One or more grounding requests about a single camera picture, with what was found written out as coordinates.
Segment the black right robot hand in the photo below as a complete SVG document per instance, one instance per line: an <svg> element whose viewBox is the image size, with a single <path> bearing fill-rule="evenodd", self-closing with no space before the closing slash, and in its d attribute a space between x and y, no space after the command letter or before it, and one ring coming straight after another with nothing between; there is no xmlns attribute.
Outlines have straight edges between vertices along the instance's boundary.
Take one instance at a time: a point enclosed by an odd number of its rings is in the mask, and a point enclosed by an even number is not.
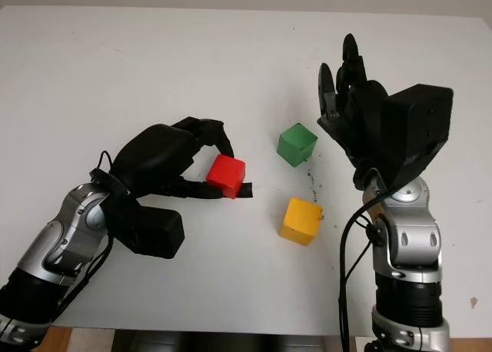
<svg viewBox="0 0 492 352"><path fill-rule="evenodd" d="M336 75L327 64L321 64L317 93L321 113L317 123L344 150L355 168L354 186L363 191L370 169L375 167L375 152L369 146L372 128L378 124L387 92L378 81L367 78L364 59L351 33L344 38L342 64Z"/></svg>

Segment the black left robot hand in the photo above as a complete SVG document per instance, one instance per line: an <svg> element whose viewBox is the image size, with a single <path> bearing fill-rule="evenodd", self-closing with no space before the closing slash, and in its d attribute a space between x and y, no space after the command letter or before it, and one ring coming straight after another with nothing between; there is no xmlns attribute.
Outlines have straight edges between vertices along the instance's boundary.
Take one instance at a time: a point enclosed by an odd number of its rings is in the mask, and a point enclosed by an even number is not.
<svg viewBox="0 0 492 352"><path fill-rule="evenodd" d="M234 156L221 121L186 117L173 125L152 125L118 152L110 174L137 198L149 194L222 198L218 188L182 177L204 146L215 146L220 154Z"/></svg>

